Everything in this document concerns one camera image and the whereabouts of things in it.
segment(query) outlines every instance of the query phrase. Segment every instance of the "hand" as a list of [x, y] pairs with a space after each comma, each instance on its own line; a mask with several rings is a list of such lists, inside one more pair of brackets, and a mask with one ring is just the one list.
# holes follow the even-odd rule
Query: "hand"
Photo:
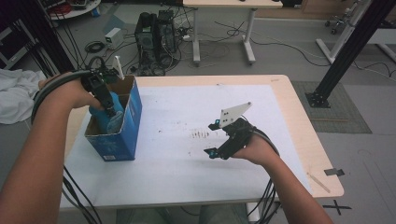
[[264, 168], [269, 162], [280, 160], [272, 147], [257, 134], [253, 134], [246, 147], [233, 154], [233, 158], [245, 159], [264, 166]]
[[[38, 87], [42, 89], [47, 83], [58, 76], [39, 81]], [[84, 90], [79, 78], [64, 83], [62, 86], [55, 89], [46, 97], [44, 102], [70, 110], [73, 108], [83, 107], [84, 105], [90, 105], [96, 109], [103, 110], [100, 102]]]

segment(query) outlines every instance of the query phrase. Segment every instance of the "wooden table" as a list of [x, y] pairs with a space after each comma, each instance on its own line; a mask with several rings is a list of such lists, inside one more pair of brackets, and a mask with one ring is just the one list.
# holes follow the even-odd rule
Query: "wooden table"
[[184, 0], [183, 5], [186, 7], [194, 7], [195, 10], [193, 12], [194, 16], [194, 37], [192, 41], [192, 50], [193, 50], [193, 61], [196, 65], [199, 65], [201, 61], [200, 50], [199, 50], [199, 40], [198, 40], [198, 8], [200, 7], [216, 7], [216, 8], [248, 8], [248, 26], [246, 35], [243, 36], [243, 43], [245, 46], [245, 50], [247, 52], [248, 61], [250, 64], [255, 63], [256, 59], [253, 54], [253, 50], [250, 45], [250, 34], [253, 28], [254, 16], [256, 14], [257, 8], [277, 8], [282, 7], [282, 3], [280, 1], [274, 2], [272, 0], [247, 0], [247, 1], [239, 1], [239, 0], [221, 0], [221, 1], [213, 1], [213, 0]]
[[[344, 194], [344, 189], [338, 177], [336, 175], [327, 176], [324, 173], [324, 170], [332, 169], [332, 164], [286, 76], [137, 77], [136, 80], [139, 87], [185, 87], [216, 84], [271, 86], [289, 129], [291, 141], [306, 173], [313, 197], [339, 197]], [[74, 110], [71, 114], [68, 127], [67, 152], [73, 146], [86, 111], [87, 108], [81, 108]]]

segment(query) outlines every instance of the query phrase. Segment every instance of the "table leg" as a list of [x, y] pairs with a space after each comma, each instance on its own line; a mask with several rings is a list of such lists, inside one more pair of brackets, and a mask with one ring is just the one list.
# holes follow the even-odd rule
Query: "table leg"
[[194, 39], [192, 40], [192, 53], [193, 53], [193, 62], [195, 65], [199, 65], [201, 61], [200, 52], [199, 52], [199, 39], [198, 39], [198, 8], [194, 9]]
[[253, 22], [254, 22], [254, 15], [256, 14], [257, 8], [252, 8], [249, 12], [248, 15], [248, 27], [247, 27], [247, 34], [246, 36], [242, 36], [244, 38], [244, 45], [245, 45], [245, 50], [247, 51], [247, 58], [250, 64], [253, 64], [256, 62], [256, 59], [254, 58], [253, 50], [251, 49], [250, 45], [250, 35], [251, 35], [251, 30], [253, 28]]

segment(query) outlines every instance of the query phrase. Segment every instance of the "cardboard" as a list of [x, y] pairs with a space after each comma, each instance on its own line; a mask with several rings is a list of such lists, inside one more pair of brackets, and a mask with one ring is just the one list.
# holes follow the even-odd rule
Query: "cardboard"
[[104, 161], [133, 161], [139, 133], [142, 102], [134, 76], [108, 85], [120, 98], [124, 108], [122, 126], [118, 133], [101, 134], [94, 117], [88, 123], [85, 137]]

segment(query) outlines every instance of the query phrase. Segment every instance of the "towel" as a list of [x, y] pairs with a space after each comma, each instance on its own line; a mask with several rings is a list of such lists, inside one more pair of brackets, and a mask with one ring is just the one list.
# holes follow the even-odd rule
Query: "towel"
[[33, 71], [0, 69], [0, 123], [13, 124], [32, 115], [38, 81], [46, 77]]

